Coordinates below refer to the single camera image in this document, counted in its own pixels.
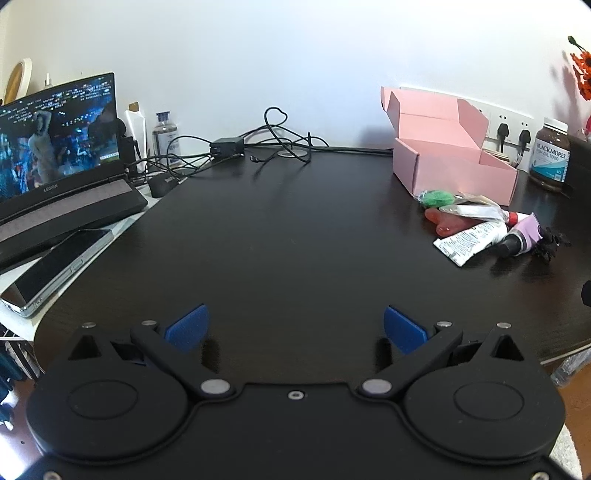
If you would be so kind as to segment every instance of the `blue bottle cap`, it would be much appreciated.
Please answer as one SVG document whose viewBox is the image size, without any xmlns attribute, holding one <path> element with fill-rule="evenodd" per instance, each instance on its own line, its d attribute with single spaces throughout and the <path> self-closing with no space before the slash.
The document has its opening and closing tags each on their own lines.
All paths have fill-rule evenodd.
<svg viewBox="0 0 591 480">
<path fill-rule="evenodd" d="M 156 116 L 158 117 L 158 122 L 168 122 L 169 115 L 170 112 L 160 112 L 156 114 Z"/>
</svg>

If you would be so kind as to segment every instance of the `dark wooden desk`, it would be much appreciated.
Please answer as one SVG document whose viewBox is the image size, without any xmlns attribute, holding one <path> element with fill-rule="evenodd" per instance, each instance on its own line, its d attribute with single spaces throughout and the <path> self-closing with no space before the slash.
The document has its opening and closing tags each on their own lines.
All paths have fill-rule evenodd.
<svg viewBox="0 0 591 480">
<path fill-rule="evenodd" d="M 59 298 L 35 350 L 47 367 L 72 331 L 171 320 L 209 306 L 220 373 L 261 382 L 360 381 L 389 304 L 488 331 L 511 322 L 540 359 L 591 343 L 591 222 L 521 174 L 514 210 L 566 233 L 546 266 L 484 252 L 458 268 L 392 175 L 391 159 L 315 154 L 304 166 L 248 160 L 189 179 L 148 211 Z"/>
</svg>

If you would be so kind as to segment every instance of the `black hair clip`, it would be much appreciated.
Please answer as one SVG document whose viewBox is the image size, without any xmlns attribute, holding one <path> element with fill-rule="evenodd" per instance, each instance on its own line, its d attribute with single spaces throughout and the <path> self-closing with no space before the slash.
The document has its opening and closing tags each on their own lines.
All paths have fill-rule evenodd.
<svg viewBox="0 0 591 480">
<path fill-rule="evenodd" d="M 542 228 L 538 227 L 538 231 L 542 238 L 534 245 L 533 253 L 537 257 L 540 257 L 547 264 L 550 263 L 552 257 L 556 256 L 556 251 L 560 245 L 565 247 L 572 247 L 572 243 L 566 238 L 563 233 L 554 233 L 550 227 Z"/>
</svg>

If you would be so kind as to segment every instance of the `wall socket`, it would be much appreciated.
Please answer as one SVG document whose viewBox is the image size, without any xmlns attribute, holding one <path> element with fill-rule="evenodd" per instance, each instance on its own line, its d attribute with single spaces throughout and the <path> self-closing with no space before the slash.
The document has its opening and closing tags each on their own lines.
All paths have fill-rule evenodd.
<svg viewBox="0 0 591 480">
<path fill-rule="evenodd" d="M 440 92 L 438 90 L 431 90 L 421 87 L 401 86 L 400 88 L 402 90 L 419 90 L 421 92 L 439 93 L 441 95 L 449 95 L 467 100 L 470 104 L 478 108 L 485 117 L 488 118 L 489 125 L 486 132 L 486 137 L 490 140 L 497 141 L 498 136 L 496 132 L 499 129 L 499 125 L 507 124 L 509 127 L 509 136 L 505 139 L 506 145 L 519 145 L 519 135 L 521 135 L 522 130 L 529 130 L 533 140 L 535 134 L 541 128 L 541 123 L 537 124 L 531 115 L 515 112 L 509 108 L 494 105 L 492 103 L 481 102 L 480 100 L 468 98 L 463 95 L 454 95 L 452 93 Z"/>
</svg>

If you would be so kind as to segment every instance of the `open cardboard box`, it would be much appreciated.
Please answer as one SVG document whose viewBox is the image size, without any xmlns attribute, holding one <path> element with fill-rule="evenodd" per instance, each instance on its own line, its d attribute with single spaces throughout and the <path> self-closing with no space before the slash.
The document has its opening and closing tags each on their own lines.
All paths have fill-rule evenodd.
<svg viewBox="0 0 591 480">
<path fill-rule="evenodd" d="M 382 87 L 396 139 L 394 173 L 413 194 L 448 190 L 509 205 L 517 170 L 482 151 L 488 119 L 467 101 Z"/>
</svg>

